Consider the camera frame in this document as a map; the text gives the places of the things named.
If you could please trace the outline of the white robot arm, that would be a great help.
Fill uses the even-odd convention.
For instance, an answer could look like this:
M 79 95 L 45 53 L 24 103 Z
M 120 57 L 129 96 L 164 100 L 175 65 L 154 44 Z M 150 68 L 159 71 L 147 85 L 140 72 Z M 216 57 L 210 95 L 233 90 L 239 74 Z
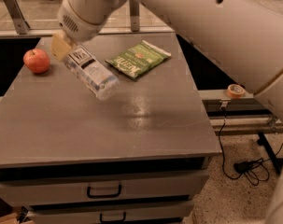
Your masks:
M 93 39 L 127 0 L 63 0 L 58 60 Z M 283 122 L 283 17 L 248 0 L 133 0 L 207 55 Z

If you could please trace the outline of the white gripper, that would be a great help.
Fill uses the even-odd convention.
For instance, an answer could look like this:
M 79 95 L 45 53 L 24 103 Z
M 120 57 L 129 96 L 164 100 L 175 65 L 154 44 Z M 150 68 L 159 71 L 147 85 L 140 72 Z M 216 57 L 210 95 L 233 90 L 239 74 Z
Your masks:
M 61 62 L 76 45 L 74 41 L 93 39 L 109 16 L 125 2 L 126 0 L 63 0 L 57 14 L 62 30 L 52 36 L 52 55 Z

